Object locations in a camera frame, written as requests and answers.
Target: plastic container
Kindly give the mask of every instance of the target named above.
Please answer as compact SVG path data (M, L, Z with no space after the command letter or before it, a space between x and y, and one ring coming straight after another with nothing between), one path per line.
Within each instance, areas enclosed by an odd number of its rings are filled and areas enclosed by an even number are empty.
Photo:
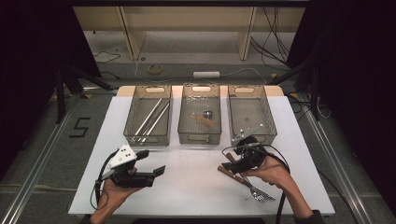
M237 135L253 132L253 136L265 145L271 145L277 132L263 85L229 86L227 103L229 107L230 134L232 146Z
M169 146L172 86L136 86L124 136L131 147Z
M178 136L181 144L218 145L221 135L219 85L184 84Z

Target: power strip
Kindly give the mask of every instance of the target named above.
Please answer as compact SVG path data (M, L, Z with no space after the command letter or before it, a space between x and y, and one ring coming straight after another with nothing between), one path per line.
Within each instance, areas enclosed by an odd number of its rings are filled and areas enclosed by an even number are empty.
M220 72L194 72L195 78L220 77Z

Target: floor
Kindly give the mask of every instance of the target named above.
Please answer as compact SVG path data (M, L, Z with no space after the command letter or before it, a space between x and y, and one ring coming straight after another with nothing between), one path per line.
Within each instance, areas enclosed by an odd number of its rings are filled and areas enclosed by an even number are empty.
M259 33L253 34L253 37L262 44L267 35ZM221 74L248 69L221 81L241 82L249 77L249 80L255 82L262 81L263 78L268 82L274 76L285 73L279 68L286 69L279 61L268 58L264 58L264 61L271 65L264 65L262 55L254 48L249 49L247 60L241 61L232 33L148 33L139 59L135 62L129 57L121 33L86 32L86 36L98 67L103 72L103 80L114 86L147 84L142 74L150 64L162 64L165 67L162 77L150 77L151 83L181 83L185 79L191 79L192 72L200 71L199 69L220 71ZM287 49L290 48L293 37L294 34L281 34ZM274 38L269 39L266 48L277 57L282 57ZM291 78L280 86L285 93L292 92L294 82L295 78ZM78 223L79 217L67 214L68 207L73 201L108 104L117 93L102 91L85 80L81 80L81 83L85 87L83 97L68 95L65 89L70 115L63 126L55 125L56 101L49 100L46 111L26 143L26 149L20 153L0 183L1 216L5 216L8 208L13 205L21 209L16 215L18 223ZM297 96L301 100L306 100L307 97L304 93ZM326 223L355 223L352 214L361 220L360 223L396 223L395 216L348 147L332 114L327 118L329 111L324 109L320 122L316 122L304 108L299 111L300 105L290 104L296 111L296 119L314 163L331 181L322 178L335 209L333 216L325 218ZM80 125L89 127L89 130L83 138L70 138L76 133L81 134L74 129L80 118L86 118L80 120ZM323 142L319 136L326 136L328 141ZM34 184L26 188L32 178L32 168L35 168L36 175L32 181ZM356 203L360 208L352 207L351 212L331 183L343 191L349 204ZM21 193L26 191L28 193L24 200L17 201ZM275 223L272 217L266 217L264 221ZM130 223L130 219L112 217L108 223ZM283 217L281 223L293 222L290 217Z

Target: gray floor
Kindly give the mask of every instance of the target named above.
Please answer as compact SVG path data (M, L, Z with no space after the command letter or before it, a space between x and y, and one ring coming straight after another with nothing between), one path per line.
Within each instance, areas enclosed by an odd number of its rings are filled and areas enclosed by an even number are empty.
M97 32L95 35L88 32L86 35L90 41L93 54L105 51L120 55L111 63L103 62L111 60L114 55L104 56L105 54L102 54L96 58L97 62L101 62L98 63L98 66L102 72L111 72L120 77L120 79L116 79L109 73L103 73L103 80L113 86L163 83L160 81L178 85L186 82L185 79L188 79L188 81L207 81L191 79L193 71L216 70L220 71L221 74L230 74L243 68L253 68L267 81L271 80L272 74L281 76L284 73L284 71L264 66L261 55L254 49L249 50L246 61L240 61L233 34L230 33L149 33L141 57L137 61L137 72L135 72L136 63L129 59L122 35L107 32ZM255 34L255 38L258 40L264 40L264 37L265 34ZM293 34L283 34L282 37L285 44L289 46ZM268 48L272 52L277 52L274 40L270 41ZM281 67L274 60L266 60L265 62ZM161 63L164 67L164 72L158 77L150 76L146 71L146 68L152 63ZM136 76L149 79L150 82L138 79ZM263 83L263 80L253 70L245 70L229 77L208 81L243 84ZM295 78L292 78L280 86L284 92L293 91L294 81ZM67 214L68 208L73 201L79 180L91 155L108 105L111 98L116 94L114 91L97 89L96 86L84 80L81 80L81 83L87 88L86 97L72 96L73 99L77 97L76 103L64 126L62 135L45 164L32 195L19 216L18 223L78 223L79 221L78 217L71 217ZM66 102L71 105L72 99L66 99ZM297 105L292 106L295 110L298 109ZM56 127L56 110L56 102L51 99L38 121L35 131L27 140L26 149L21 151L5 178L1 181L1 216L6 213L13 202L41 151L46 146L52 130ZM70 138L70 135L82 134L82 130L74 129L78 118L90 118L80 123L81 126L89 129L82 138ZM305 142L317 168L340 188L323 148L308 121L308 116L304 112L300 112L296 114L296 118L299 119ZM364 172L359 160L353 156L335 118L330 116L328 119L321 119L320 124L329 137L373 223L396 223L394 215L389 211L381 195ZM325 179L322 179L322 181L335 209L333 216L326 217L326 223L354 223L347 206L332 185ZM271 217L266 217L264 220L267 223L275 223L275 220ZM112 217L108 223L130 223L130 219L128 217ZM284 217L281 223L293 223L293 221L290 217Z

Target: right hand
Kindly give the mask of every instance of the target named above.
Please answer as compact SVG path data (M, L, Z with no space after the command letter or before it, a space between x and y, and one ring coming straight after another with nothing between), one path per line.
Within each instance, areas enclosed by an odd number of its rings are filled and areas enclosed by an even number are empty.
M283 185L291 179L289 172L283 164L270 156L265 157L259 168L245 171L241 175L257 176L258 178L261 178L262 181L276 185L280 189L282 189Z

